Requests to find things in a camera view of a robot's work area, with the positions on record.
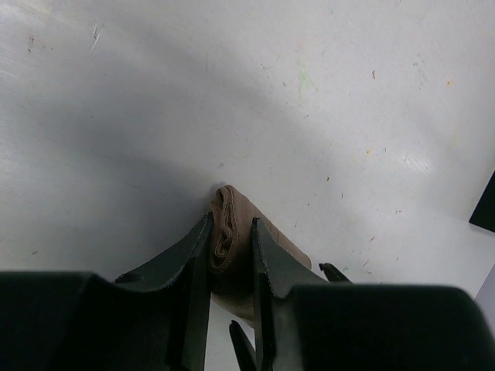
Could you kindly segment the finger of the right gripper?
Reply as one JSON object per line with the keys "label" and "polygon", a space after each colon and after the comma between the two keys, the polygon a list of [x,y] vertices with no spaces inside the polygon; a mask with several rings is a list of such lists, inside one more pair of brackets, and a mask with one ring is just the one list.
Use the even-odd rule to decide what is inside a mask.
{"label": "finger of the right gripper", "polygon": [[256,353],[238,322],[229,324],[229,334],[240,371],[256,371]]}
{"label": "finger of the right gripper", "polygon": [[319,264],[319,269],[324,273],[330,283],[351,284],[352,281],[331,263]]}

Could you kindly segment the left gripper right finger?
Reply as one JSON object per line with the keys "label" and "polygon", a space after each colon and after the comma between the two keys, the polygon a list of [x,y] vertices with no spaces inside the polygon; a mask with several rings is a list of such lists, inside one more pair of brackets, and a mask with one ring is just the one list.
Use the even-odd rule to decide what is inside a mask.
{"label": "left gripper right finger", "polygon": [[252,223],[259,370],[488,370],[491,333],[464,291],[330,283]]}

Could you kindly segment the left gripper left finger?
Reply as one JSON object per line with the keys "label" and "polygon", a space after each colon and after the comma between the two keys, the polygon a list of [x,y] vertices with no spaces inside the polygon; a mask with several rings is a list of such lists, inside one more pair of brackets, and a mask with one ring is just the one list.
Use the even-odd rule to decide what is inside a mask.
{"label": "left gripper left finger", "polygon": [[1,274],[3,370],[202,370],[210,289],[205,215],[114,281],[81,271]]}

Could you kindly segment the tan sock with red cuff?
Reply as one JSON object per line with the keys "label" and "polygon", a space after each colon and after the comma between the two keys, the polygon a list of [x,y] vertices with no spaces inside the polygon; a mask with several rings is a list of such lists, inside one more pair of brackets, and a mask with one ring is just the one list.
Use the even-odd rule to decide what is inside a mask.
{"label": "tan sock with red cuff", "polygon": [[208,261],[213,299],[220,307],[253,327],[253,219],[262,219],[275,241],[303,266],[311,269],[312,262],[232,185],[217,189],[210,201],[210,211],[213,230]]}

